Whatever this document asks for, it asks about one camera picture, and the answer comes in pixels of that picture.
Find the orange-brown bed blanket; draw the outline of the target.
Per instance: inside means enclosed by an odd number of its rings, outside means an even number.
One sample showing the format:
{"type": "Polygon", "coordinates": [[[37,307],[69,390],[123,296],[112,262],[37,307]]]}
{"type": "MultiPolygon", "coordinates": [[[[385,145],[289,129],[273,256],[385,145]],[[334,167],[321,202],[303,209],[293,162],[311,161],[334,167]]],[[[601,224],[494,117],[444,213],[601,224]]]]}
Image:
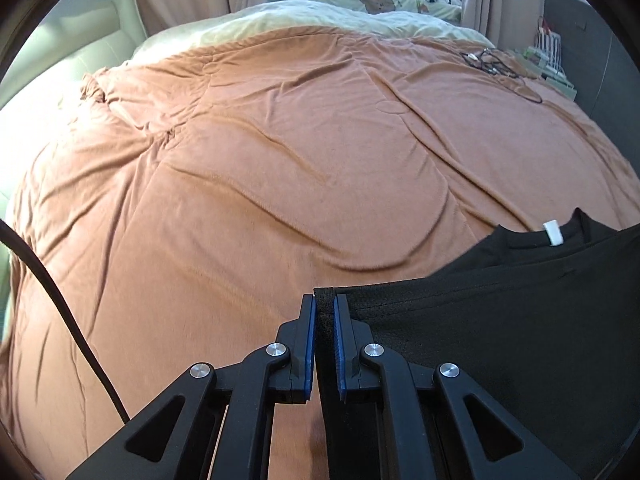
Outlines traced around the orange-brown bed blanket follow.
{"type": "MultiPolygon", "coordinates": [[[[498,228],[559,245],[575,210],[639,231],[629,162],[548,84],[480,68],[503,60],[305,26],[101,70],[11,226],[129,413],[265,347],[307,292],[426,278],[498,228]]],[[[320,389],[277,410],[269,474],[332,478],[320,389]]]]}

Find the black mesh t-shirt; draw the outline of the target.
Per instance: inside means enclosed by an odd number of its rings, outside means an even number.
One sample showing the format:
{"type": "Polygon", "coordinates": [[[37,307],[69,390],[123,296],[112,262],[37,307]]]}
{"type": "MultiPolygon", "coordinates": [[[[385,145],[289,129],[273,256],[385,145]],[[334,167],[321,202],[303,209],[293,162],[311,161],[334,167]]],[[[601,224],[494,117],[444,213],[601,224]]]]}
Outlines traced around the black mesh t-shirt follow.
{"type": "Polygon", "coordinates": [[[575,210],[544,232],[495,229],[417,280],[322,287],[317,366],[329,474],[375,474],[372,425],[338,396],[333,305],[424,367],[459,365],[584,479],[639,474],[639,231],[575,210]]]}

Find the cream padded headboard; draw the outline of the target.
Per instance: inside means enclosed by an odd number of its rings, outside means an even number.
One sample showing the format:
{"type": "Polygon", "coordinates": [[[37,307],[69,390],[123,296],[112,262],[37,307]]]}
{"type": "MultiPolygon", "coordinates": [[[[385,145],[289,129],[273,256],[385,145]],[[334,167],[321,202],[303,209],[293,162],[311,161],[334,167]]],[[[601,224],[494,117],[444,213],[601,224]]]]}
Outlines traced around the cream padded headboard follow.
{"type": "Polygon", "coordinates": [[[76,15],[39,25],[18,51],[1,83],[10,102],[47,70],[61,79],[80,77],[129,60],[146,39],[136,0],[106,0],[76,15]]]}

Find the cream yellow duvet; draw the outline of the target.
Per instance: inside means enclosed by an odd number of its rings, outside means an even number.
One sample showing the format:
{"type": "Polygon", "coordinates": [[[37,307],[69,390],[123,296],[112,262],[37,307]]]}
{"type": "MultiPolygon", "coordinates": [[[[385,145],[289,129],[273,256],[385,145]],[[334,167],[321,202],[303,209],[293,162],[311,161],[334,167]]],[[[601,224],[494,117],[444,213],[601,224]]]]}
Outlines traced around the cream yellow duvet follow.
{"type": "Polygon", "coordinates": [[[291,27],[319,26],[388,38],[465,40],[490,47],[480,32],[460,25],[461,9],[424,0],[281,0],[171,27],[145,40],[130,60],[156,63],[187,50],[219,46],[291,27]]]}

